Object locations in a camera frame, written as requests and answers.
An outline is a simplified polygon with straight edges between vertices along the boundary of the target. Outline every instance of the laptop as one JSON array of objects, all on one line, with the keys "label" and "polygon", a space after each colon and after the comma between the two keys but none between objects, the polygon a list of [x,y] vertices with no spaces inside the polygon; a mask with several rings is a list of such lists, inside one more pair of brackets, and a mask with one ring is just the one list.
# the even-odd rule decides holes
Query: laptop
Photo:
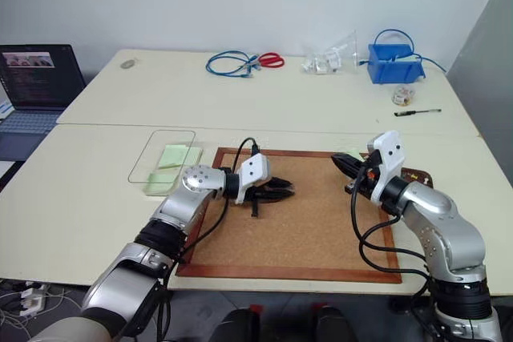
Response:
[{"label": "laptop", "polygon": [[70,45],[0,46],[0,82],[13,105],[0,122],[0,160],[24,161],[85,88]]}]

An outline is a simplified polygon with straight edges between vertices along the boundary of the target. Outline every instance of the floor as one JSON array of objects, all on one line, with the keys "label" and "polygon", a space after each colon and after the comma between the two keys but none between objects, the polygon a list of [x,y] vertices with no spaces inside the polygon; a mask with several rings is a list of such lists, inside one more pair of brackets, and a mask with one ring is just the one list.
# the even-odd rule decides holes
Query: floor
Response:
[{"label": "floor", "polygon": [[[87,288],[52,285],[50,292],[81,303]],[[513,306],[513,297],[494,299],[495,305]],[[28,322],[27,331],[36,335],[56,320],[76,316],[79,309],[71,300],[63,300],[53,311],[36,316]],[[361,342],[416,342],[422,340],[420,327],[408,313],[389,310],[389,296],[309,294],[285,292],[177,292],[172,299],[172,322],[167,340],[177,342],[207,342],[215,326],[233,309],[251,304],[263,306],[261,314],[262,342],[307,342],[309,315],[313,305],[330,304],[339,308],[352,324]],[[54,307],[59,298],[48,298],[46,308]],[[156,324],[150,322],[138,337],[139,342],[153,342]],[[27,341],[21,329],[4,324],[0,342]],[[131,342],[132,338],[123,338]]]}]

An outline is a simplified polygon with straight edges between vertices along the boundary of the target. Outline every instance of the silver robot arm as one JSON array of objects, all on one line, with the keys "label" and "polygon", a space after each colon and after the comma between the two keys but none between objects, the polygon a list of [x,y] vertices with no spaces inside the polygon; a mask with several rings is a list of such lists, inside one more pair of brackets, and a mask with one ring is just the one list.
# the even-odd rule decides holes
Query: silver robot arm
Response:
[{"label": "silver robot arm", "polygon": [[269,161],[260,153],[244,161],[236,174],[207,166],[185,170],[179,187],[91,286],[80,316],[52,324],[30,342],[107,342],[140,334],[167,291],[162,279],[208,201],[226,197],[243,203],[249,187],[269,179]]},{"label": "silver robot arm", "polygon": [[501,342],[499,319],[491,306],[483,264],[485,245],[479,231],[458,213],[447,195],[401,178],[404,152],[398,132],[379,135],[367,147],[370,156],[364,163],[347,154],[334,155],[333,161],[355,179],[365,167],[358,192],[389,214],[401,216],[417,236],[430,274],[429,289],[439,334],[447,340]]}]

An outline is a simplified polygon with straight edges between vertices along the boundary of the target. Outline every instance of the blue container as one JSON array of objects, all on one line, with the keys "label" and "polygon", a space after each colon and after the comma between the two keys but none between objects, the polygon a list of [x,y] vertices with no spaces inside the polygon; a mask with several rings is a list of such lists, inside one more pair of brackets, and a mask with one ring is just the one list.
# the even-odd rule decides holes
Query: blue container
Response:
[{"label": "blue container", "polygon": [[412,83],[424,74],[419,60],[398,61],[413,54],[408,44],[369,44],[369,71],[372,83]]}]

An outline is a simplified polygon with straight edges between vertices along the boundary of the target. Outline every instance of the laptop screen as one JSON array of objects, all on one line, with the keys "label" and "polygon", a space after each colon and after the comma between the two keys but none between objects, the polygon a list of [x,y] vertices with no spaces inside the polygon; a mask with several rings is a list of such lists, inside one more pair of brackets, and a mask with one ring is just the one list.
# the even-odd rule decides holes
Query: laptop screen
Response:
[{"label": "laptop screen", "polygon": [[0,46],[0,82],[17,110],[64,110],[85,82],[71,46]]}]

